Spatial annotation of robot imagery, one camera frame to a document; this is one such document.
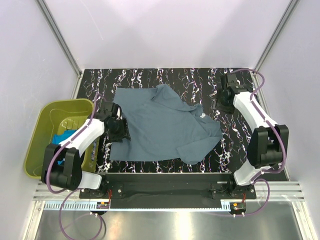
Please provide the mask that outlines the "slate blue t shirt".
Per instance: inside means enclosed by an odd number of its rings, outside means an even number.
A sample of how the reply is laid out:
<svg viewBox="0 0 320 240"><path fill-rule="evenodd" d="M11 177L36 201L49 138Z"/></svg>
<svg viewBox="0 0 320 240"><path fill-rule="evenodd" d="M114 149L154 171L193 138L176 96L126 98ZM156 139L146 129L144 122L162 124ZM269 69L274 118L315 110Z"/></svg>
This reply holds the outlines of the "slate blue t shirt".
<svg viewBox="0 0 320 240"><path fill-rule="evenodd" d="M188 105L166 84L118 88L113 101L122 108L131 139L112 143L111 161L181 159L195 165L223 137L220 123L201 104Z"/></svg>

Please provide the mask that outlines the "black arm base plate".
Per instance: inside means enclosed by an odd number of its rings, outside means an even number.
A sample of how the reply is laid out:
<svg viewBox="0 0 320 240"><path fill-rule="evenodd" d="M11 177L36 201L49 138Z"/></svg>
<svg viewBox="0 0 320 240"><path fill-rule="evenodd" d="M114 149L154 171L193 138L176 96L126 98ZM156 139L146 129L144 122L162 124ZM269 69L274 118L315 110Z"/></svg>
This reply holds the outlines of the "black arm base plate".
<svg viewBox="0 0 320 240"><path fill-rule="evenodd" d="M208 207L211 202L252 200L253 186L231 192L230 173L107 173L100 190L86 189L81 199L124 203L162 203L175 207Z"/></svg>

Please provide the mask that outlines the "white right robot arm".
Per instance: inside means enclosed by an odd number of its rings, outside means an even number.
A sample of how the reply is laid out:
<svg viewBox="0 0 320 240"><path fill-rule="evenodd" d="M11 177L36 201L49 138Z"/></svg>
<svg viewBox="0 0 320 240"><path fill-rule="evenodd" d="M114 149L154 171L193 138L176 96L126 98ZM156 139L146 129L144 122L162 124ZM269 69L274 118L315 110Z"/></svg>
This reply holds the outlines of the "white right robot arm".
<svg viewBox="0 0 320 240"><path fill-rule="evenodd" d="M260 175L279 174L286 164L289 128L274 121L255 98L255 92L241 86L236 74L226 73L220 78L216 109L228 114L239 111L252 134L246 149L247 160L236 170L227 185L228 195L239 198L245 187L252 185Z"/></svg>

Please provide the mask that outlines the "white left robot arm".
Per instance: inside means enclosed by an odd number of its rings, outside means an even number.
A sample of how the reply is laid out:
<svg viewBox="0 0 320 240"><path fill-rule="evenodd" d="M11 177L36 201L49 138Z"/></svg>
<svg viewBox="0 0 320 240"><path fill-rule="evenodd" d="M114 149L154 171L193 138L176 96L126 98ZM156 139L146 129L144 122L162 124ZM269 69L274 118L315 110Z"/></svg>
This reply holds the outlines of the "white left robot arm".
<svg viewBox="0 0 320 240"><path fill-rule="evenodd" d="M97 198L103 198L108 193L108 186L102 182L102 175L82 168L85 151L104 134L108 135L112 143L131 139L122 108L114 102L107 102L105 108L98 112L93 111L70 137L45 148L41 181L51 193L90 189Z"/></svg>

